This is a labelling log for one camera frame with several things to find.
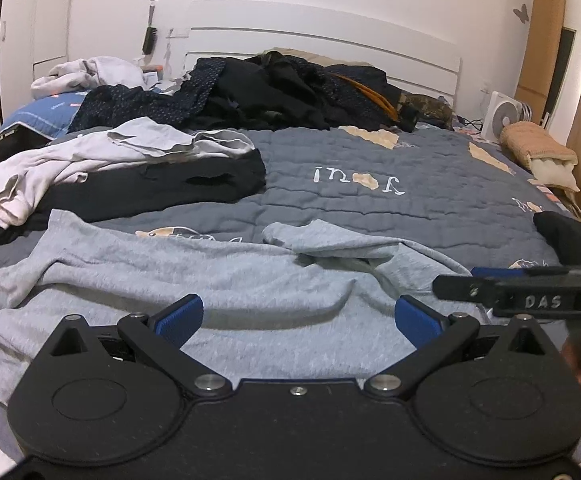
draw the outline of blue pillow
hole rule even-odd
[[[88,91],[67,92],[33,101],[6,118],[0,128],[0,137],[18,124],[49,140],[62,137],[87,94]]]

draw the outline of butterfly decoration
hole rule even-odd
[[[522,22],[524,25],[526,25],[526,23],[530,21],[529,9],[528,7],[526,7],[526,4],[523,4],[521,10],[513,9],[513,13],[520,19],[520,22]]]

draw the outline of blue gripper pad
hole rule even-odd
[[[475,267],[471,270],[475,278],[513,278],[524,276],[524,269],[489,269],[488,267]]]
[[[188,294],[185,298],[175,301],[160,313],[152,316],[149,328],[170,344],[181,348],[192,335],[202,326],[204,319],[204,304],[202,298]]]
[[[402,296],[395,303],[395,325],[420,349],[448,326],[448,319],[411,296]]]

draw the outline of orange strap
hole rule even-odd
[[[367,86],[364,86],[362,83],[357,83],[357,81],[349,77],[346,77],[345,75],[339,74],[333,75],[336,75],[338,78],[348,81],[360,92],[362,92],[366,97],[368,97],[368,99],[373,101],[382,110],[384,110],[386,112],[386,115],[388,115],[392,120],[397,121],[397,110],[395,110],[395,107],[383,95],[378,94],[375,90],[371,90]]]

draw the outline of white garment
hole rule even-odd
[[[191,135],[142,117],[112,130],[17,153],[0,163],[0,227],[26,222],[53,184],[83,181],[93,171],[208,156],[237,158],[253,149],[247,136],[233,130]]]
[[[30,85],[33,99],[97,88],[101,85],[124,85],[128,88],[141,86],[148,89],[144,74],[136,65],[112,56],[96,56],[77,59],[55,65],[47,76]]]

